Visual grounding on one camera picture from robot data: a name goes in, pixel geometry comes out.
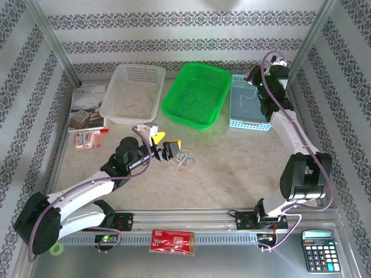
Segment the red box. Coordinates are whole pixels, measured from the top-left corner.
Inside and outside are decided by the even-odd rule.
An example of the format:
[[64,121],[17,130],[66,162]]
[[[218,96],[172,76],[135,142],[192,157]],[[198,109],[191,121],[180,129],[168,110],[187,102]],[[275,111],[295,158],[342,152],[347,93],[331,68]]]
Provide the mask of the red box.
[[153,230],[150,252],[194,255],[195,233]]

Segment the book cover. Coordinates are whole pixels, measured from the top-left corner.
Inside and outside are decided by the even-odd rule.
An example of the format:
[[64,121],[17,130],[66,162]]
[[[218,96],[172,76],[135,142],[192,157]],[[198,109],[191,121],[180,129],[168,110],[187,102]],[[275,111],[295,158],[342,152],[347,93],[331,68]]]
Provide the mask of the book cover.
[[104,128],[106,120],[99,114],[99,110],[105,93],[105,85],[74,89],[68,131],[99,130]]

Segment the light blue plastic basket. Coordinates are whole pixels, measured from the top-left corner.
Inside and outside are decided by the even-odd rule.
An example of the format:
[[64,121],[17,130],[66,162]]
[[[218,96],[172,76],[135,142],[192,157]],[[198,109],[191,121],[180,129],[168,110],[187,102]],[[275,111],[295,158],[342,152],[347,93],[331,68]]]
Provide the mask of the light blue plastic basket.
[[243,74],[232,75],[230,127],[268,131],[271,124],[260,112],[257,89],[248,84],[243,77]]

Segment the patterned wallpaper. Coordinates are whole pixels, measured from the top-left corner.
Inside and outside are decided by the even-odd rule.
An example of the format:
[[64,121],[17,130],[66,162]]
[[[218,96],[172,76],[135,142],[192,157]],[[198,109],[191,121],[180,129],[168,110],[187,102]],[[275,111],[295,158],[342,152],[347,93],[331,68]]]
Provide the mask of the patterned wallpaper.
[[340,1],[291,88],[309,138],[333,159],[340,209],[362,277],[371,277],[371,1]]
[[0,277],[11,277],[22,244],[12,225],[46,189],[72,86],[23,1],[0,9]]
[[246,71],[271,49],[293,60],[323,0],[40,1],[79,77],[110,79],[120,63],[189,61]]

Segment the calculator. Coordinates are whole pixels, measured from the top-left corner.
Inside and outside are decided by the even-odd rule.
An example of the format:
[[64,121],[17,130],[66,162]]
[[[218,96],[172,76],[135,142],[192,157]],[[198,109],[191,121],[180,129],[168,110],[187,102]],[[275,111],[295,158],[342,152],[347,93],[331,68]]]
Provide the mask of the calculator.
[[313,274],[341,272],[334,231],[327,229],[306,230],[301,233],[307,270]]

